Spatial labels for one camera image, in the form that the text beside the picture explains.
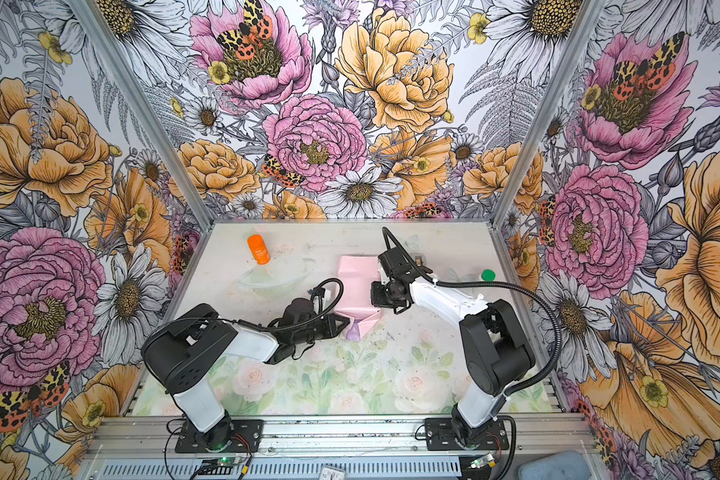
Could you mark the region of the purple wrapping paper sheet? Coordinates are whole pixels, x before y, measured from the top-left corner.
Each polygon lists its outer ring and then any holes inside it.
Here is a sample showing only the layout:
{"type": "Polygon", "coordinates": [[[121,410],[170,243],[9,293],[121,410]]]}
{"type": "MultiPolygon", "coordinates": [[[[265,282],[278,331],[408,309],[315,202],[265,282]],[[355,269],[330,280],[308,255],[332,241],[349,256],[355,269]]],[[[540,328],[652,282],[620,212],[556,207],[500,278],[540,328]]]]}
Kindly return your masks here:
{"type": "Polygon", "coordinates": [[[371,302],[372,283],[381,279],[379,261],[372,256],[342,256],[338,279],[343,282],[344,293],[335,312],[350,320],[346,340],[359,342],[382,317],[381,309],[371,302]]]}

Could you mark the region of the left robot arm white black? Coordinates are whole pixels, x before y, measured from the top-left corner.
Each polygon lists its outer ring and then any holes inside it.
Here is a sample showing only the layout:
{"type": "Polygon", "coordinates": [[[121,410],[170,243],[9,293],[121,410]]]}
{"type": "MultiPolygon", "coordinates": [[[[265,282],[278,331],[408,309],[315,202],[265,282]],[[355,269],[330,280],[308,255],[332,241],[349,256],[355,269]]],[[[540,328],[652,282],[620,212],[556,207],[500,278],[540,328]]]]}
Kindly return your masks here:
{"type": "Polygon", "coordinates": [[[158,328],[141,347],[142,359],[185,417],[185,444],[179,452],[252,449],[246,433],[234,425],[208,375],[222,357],[236,356],[267,365],[296,360],[320,340],[339,336],[351,319],[327,308],[319,311],[297,298],[267,326],[226,320],[207,303],[158,328]]]}

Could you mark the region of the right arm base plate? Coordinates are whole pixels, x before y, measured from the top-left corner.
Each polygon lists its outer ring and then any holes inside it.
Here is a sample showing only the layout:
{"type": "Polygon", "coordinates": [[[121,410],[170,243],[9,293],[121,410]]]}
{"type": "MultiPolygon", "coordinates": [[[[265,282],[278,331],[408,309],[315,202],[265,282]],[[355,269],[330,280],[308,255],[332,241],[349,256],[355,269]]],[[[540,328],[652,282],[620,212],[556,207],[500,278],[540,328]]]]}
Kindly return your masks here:
{"type": "Polygon", "coordinates": [[[424,435],[429,451],[495,451],[510,446],[504,424],[488,420],[478,427],[471,427],[461,418],[436,418],[424,420],[424,435]]]}

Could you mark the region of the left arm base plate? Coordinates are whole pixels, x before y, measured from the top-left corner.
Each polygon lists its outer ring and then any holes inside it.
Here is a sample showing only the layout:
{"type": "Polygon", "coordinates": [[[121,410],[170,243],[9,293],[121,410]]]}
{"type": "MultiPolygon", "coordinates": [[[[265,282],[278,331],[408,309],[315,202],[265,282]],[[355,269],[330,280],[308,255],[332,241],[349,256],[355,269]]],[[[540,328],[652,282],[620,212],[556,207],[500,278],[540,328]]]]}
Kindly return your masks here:
{"type": "Polygon", "coordinates": [[[186,420],[174,450],[181,454],[256,453],[263,436],[263,427],[263,420],[224,417],[203,433],[186,420]]]}

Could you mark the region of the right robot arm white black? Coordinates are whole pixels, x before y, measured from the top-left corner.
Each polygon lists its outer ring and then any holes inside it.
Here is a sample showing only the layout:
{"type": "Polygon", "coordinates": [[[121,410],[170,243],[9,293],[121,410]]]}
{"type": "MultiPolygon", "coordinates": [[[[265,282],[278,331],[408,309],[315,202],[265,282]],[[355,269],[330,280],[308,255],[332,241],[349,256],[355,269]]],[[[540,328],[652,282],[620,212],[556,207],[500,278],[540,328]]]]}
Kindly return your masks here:
{"type": "Polygon", "coordinates": [[[498,414],[518,385],[536,365],[527,335],[513,305],[488,301],[466,293],[469,288],[526,290],[519,285],[492,282],[441,282],[418,266],[382,264],[381,279],[371,286],[371,303],[396,314],[412,306],[425,308],[458,327],[468,373],[467,393],[452,410],[450,431],[462,448],[477,447],[498,426],[498,414]]]}

